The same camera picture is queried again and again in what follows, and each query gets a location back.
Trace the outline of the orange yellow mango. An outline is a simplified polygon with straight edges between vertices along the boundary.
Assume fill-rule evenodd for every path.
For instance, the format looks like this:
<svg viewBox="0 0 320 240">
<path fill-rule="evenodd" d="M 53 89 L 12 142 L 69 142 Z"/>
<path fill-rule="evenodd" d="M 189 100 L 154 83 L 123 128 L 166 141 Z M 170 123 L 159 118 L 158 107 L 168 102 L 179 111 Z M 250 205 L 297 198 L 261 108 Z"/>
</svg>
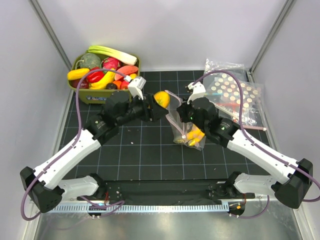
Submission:
<svg viewBox="0 0 320 240">
<path fill-rule="evenodd" d="M 165 91 L 158 91 L 153 95 L 155 101 L 163 108 L 167 108 L 170 104 L 170 95 Z"/>
</svg>

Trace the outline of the clear pink zip bag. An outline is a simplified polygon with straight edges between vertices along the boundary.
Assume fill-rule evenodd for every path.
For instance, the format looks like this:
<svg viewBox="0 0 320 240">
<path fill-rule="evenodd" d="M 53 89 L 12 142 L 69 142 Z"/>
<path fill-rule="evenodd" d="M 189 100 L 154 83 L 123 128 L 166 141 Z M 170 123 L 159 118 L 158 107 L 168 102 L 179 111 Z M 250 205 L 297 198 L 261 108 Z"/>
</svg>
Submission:
<svg viewBox="0 0 320 240">
<path fill-rule="evenodd" d="M 165 90 L 165 92 L 167 92 L 170 95 L 170 103 L 166 108 L 168 110 L 168 114 L 165 117 L 172 128 L 173 142 L 174 142 L 174 139 L 176 137 L 184 135 L 187 132 L 189 132 L 194 124 L 191 122 L 187 122 L 187 123 L 181 122 L 179 114 L 177 113 L 177 108 L 181 105 L 182 99 L 168 90 Z M 205 146 L 205 141 L 206 141 L 206 137 L 204 136 L 203 139 L 199 142 L 198 146 L 188 146 L 186 143 L 176 143 L 176 144 L 184 145 L 186 147 L 201 151 Z"/>
</svg>

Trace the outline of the yellow banana bunch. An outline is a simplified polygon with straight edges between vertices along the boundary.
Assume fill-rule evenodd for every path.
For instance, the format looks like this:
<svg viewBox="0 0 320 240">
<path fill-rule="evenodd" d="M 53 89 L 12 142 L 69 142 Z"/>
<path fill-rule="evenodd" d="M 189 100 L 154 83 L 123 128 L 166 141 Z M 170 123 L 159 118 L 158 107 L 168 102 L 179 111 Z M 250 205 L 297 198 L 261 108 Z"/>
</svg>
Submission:
<svg viewBox="0 0 320 240">
<path fill-rule="evenodd" d="M 186 134 L 175 137 L 174 142 L 178 144 L 187 144 L 189 147 L 196 147 L 204 136 L 205 134 L 197 126 L 193 125 Z"/>
</svg>

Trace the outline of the red bell pepper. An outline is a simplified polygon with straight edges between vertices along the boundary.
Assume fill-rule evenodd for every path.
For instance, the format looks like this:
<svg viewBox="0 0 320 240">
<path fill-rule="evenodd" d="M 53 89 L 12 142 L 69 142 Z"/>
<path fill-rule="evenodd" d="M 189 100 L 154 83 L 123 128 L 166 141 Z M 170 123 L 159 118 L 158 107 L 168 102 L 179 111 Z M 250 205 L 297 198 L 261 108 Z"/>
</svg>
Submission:
<svg viewBox="0 0 320 240">
<path fill-rule="evenodd" d="M 89 84 L 97 83 L 104 77 L 103 71 L 95 71 L 98 70 L 99 67 L 94 67 L 91 69 L 90 74 L 86 77 L 86 80 Z"/>
</svg>

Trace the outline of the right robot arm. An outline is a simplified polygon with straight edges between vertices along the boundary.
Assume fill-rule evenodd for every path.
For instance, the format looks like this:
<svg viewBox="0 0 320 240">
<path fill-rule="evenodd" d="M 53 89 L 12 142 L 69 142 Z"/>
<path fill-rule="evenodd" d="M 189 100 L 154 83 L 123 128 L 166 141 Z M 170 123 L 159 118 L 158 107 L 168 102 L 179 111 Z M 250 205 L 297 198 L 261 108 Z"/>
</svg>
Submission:
<svg viewBox="0 0 320 240">
<path fill-rule="evenodd" d="M 231 119 L 220 117 L 215 105 L 201 97 L 183 102 L 177 112 L 184 123 L 192 123 L 214 144 L 236 152 L 263 168 L 268 175 L 233 173 L 225 192 L 230 198 L 255 193 L 274 196 L 283 205 L 298 209 L 312 185 L 313 164 L 296 160 L 258 141 Z"/>
</svg>

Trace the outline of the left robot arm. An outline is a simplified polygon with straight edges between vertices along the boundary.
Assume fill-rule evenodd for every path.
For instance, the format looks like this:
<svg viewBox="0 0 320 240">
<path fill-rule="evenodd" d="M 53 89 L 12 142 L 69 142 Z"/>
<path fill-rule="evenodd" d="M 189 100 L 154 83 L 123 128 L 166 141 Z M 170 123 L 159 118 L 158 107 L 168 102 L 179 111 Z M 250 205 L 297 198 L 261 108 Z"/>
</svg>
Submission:
<svg viewBox="0 0 320 240">
<path fill-rule="evenodd" d="M 23 187 L 39 211 L 47 213 L 67 199 L 104 198 L 107 185 L 96 173 L 69 180 L 64 180 L 65 175 L 116 136 L 121 126 L 135 120 L 155 122 L 167 115 L 169 103 L 170 96 L 165 91 L 143 98 L 130 98 L 126 91 L 113 92 L 101 107 L 101 112 L 90 117 L 64 148 L 36 168 L 21 170 Z"/>
</svg>

